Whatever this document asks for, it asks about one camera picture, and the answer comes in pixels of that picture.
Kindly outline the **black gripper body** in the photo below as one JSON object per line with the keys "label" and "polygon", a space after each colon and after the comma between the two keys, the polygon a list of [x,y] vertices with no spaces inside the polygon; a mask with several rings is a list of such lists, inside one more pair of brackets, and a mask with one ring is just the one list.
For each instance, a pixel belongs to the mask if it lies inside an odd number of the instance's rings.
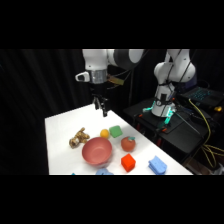
{"label": "black gripper body", "polygon": [[94,100],[107,100],[107,84],[91,84],[90,85],[91,94]]}

